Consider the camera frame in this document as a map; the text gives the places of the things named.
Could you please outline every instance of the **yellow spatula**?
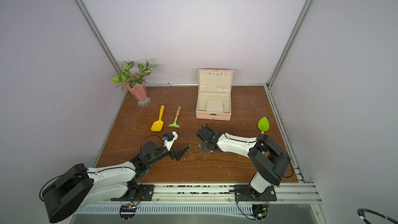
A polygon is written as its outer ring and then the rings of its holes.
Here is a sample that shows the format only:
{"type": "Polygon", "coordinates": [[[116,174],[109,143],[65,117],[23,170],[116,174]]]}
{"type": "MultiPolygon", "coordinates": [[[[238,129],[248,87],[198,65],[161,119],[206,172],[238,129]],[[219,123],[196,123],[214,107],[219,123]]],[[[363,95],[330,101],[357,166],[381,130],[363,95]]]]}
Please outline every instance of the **yellow spatula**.
{"type": "Polygon", "coordinates": [[[158,131],[162,130],[162,127],[163,127],[163,122],[162,122],[163,111],[164,111],[164,105],[161,105],[160,106],[160,113],[159,113],[159,120],[153,122],[152,127],[150,128],[153,132],[158,132],[158,131]]]}

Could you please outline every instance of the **potted plant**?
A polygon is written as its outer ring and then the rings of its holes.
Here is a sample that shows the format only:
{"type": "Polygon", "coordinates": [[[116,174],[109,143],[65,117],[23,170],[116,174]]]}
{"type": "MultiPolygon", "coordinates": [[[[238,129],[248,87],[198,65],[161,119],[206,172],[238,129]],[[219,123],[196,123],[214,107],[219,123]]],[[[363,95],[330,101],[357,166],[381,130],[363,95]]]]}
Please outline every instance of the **potted plant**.
{"type": "Polygon", "coordinates": [[[140,107],[146,107],[150,103],[150,98],[147,97],[147,89],[145,88],[145,77],[152,73],[156,66],[149,66],[149,60],[145,60],[145,65],[138,64],[139,73],[131,73],[130,70],[134,67],[134,62],[122,62],[120,67],[123,72],[118,76],[112,77],[112,81],[117,83],[116,87],[123,86],[134,95],[138,100],[140,107]]]}

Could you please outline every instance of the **open box lid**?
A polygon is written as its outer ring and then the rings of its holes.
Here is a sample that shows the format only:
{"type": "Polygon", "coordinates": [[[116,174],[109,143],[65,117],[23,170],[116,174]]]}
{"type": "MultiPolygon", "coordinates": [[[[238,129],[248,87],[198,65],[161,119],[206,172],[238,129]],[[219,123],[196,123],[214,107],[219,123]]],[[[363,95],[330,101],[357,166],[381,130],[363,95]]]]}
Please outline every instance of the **open box lid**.
{"type": "Polygon", "coordinates": [[[231,93],[233,70],[199,70],[199,92],[231,93]]]}

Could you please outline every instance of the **green spatula head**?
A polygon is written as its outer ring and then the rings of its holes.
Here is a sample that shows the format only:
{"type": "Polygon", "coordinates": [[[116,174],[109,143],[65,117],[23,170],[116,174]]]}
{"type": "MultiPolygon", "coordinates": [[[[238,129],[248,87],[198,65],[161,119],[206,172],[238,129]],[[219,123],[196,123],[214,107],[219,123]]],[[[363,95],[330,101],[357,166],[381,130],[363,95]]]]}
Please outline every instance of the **green spatula head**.
{"type": "Polygon", "coordinates": [[[261,120],[258,121],[257,126],[260,129],[261,134],[264,134],[264,132],[269,130],[268,119],[266,117],[262,117],[261,120]]]}

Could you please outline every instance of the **pink vase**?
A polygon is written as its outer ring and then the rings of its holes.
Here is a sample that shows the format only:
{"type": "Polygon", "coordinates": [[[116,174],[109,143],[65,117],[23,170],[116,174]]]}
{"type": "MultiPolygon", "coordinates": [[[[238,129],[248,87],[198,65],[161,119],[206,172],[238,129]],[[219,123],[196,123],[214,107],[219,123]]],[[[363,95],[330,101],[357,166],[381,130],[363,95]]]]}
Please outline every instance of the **pink vase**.
{"type": "Polygon", "coordinates": [[[145,87],[145,82],[142,84],[136,84],[134,87],[130,87],[130,85],[126,84],[124,85],[125,88],[127,88],[128,91],[134,95],[134,97],[138,100],[138,105],[140,107],[146,107],[150,103],[150,98],[147,97],[147,89],[145,87]]]}

